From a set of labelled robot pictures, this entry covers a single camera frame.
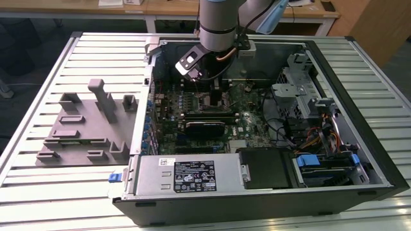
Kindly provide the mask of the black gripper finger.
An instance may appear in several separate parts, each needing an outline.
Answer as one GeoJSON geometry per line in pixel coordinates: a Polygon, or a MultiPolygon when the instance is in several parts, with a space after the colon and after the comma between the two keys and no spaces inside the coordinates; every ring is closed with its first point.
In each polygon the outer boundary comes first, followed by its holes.
{"type": "Polygon", "coordinates": [[[222,100],[223,91],[221,88],[221,82],[214,80],[211,83],[211,91],[210,91],[210,104],[213,106],[218,106],[222,100]]]}

